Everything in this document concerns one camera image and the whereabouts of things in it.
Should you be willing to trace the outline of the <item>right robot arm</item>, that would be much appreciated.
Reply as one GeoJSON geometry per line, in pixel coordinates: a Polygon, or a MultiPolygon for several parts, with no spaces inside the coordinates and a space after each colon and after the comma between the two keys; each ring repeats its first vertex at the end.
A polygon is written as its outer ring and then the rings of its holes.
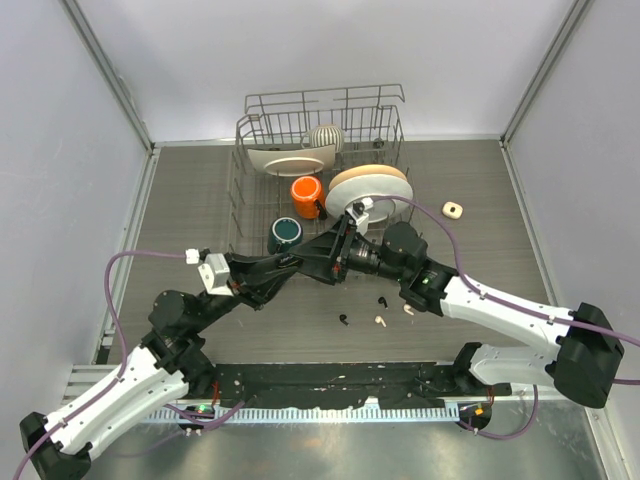
{"type": "Polygon", "coordinates": [[[350,271],[398,283],[413,309],[476,323],[519,341],[517,347],[471,342],[456,357],[451,380],[465,395],[484,386],[552,386],[575,403],[605,406],[624,348],[604,312],[581,303],[575,310],[544,305],[489,288],[427,255],[427,243],[407,222],[387,227],[380,243],[357,232],[348,216],[330,230],[293,247],[301,274],[327,284],[350,271]]]}

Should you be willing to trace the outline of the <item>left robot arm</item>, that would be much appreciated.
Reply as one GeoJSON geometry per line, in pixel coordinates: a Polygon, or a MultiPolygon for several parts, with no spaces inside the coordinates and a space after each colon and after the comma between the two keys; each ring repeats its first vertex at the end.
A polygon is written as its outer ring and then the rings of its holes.
{"type": "Polygon", "coordinates": [[[123,351],[117,367],[69,404],[21,421],[21,463],[33,465],[40,478],[81,479],[93,460],[148,414],[187,396],[205,397],[216,371],[202,351],[200,332],[240,304],[262,308],[301,264],[289,254],[188,249],[176,257],[198,268],[204,291],[160,293],[151,331],[132,351],[123,351]]]}

